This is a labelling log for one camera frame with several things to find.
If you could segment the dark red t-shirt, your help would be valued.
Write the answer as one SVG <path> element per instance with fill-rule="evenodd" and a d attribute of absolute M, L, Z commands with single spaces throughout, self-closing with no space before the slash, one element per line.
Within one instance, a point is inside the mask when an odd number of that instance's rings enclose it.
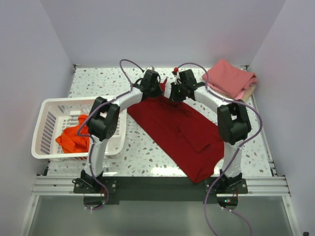
<path fill-rule="evenodd" d="M 224 143 L 218 127 L 200 112 L 165 96 L 148 98 L 127 112 L 192 182 L 214 174 Z"/>

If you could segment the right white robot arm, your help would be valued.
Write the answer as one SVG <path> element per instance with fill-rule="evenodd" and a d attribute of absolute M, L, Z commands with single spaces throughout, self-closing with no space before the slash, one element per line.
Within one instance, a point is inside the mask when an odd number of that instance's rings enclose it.
<path fill-rule="evenodd" d="M 171 83 L 169 99 L 181 102 L 186 99 L 199 102 L 217 114 L 219 135 L 224 141 L 223 166 L 220 178 L 213 185 L 211 192 L 231 193 L 242 181 L 242 151 L 238 147 L 246 140 L 252 127 L 244 105 L 223 102 L 211 95 L 204 82 L 198 82 L 191 69 L 179 71 L 174 68 L 175 81 Z"/>

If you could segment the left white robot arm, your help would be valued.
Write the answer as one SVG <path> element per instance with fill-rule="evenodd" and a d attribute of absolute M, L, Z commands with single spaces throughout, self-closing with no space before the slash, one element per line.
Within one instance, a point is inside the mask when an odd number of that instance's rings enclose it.
<path fill-rule="evenodd" d="M 102 97 L 94 100 L 90 114 L 82 124 L 88 127 L 87 137 L 90 138 L 90 147 L 87 167 L 81 172 L 83 183 L 75 184 L 76 187 L 109 196 L 109 190 L 101 181 L 102 163 L 108 141 L 116 132 L 120 112 L 148 98 L 163 95 L 160 88 L 160 75 L 156 71 L 145 70 L 139 82 L 139 84 L 132 84 L 130 91 L 111 100 Z"/>

